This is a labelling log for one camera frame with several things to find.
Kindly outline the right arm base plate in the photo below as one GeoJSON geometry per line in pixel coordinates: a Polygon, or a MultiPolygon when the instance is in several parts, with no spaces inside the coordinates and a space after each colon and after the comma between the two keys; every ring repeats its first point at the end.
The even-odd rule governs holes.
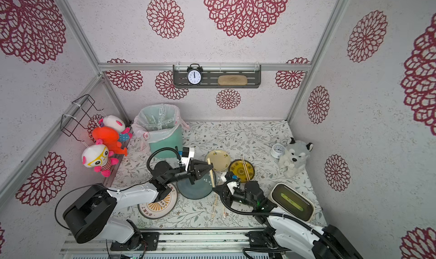
{"type": "Polygon", "coordinates": [[[245,234],[249,239],[250,248],[254,249],[278,249],[279,244],[274,239],[274,229],[264,228],[262,231],[249,231],[245,234]]]}

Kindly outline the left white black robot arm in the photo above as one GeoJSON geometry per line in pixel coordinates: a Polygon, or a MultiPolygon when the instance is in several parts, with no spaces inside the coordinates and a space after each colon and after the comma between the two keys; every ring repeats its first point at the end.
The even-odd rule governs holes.
{"type": "Polygon", "coordinates": [[[212,169],[213,164],[194,159],[187,168],[184,165],[172,168],[168,162],[160,161],[151,170],[152,178],[144,184],[116,191],[101,184],[93,185],[65,210],[62,217],[78,244],[103,239],[134,250],[143,242],[141,231],[133,221],[115,219],[112,213],[137,204],[162,201],[171,193],[169,184],[183,179],[194,184],[212,169]]]}

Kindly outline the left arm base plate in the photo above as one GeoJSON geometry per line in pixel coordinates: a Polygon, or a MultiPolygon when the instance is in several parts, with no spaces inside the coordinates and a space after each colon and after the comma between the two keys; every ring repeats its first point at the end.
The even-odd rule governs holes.
{"type": "Polygon", "coordinates": [[[141,236],[134,234],[126,243],[113,242],[110,251],[156,251],[159,243],[159,232],[142,232],[141,236]]]}

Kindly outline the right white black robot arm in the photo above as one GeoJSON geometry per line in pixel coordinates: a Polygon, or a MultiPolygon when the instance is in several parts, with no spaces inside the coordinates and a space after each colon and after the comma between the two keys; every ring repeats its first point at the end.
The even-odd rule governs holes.
{"type": "Polygon", "coordinates": [[[257,181],[240,187],[232,172],[225,182],[212,189],[229,211],[254,217],[265,227],[260,233],[248,233],[252,244],[247,252],[294,252],[304,259],[360,259],[361,255],[335,226],[315,226],[313,203],[290,186],[279,183],[265,195],[257,181]]]}

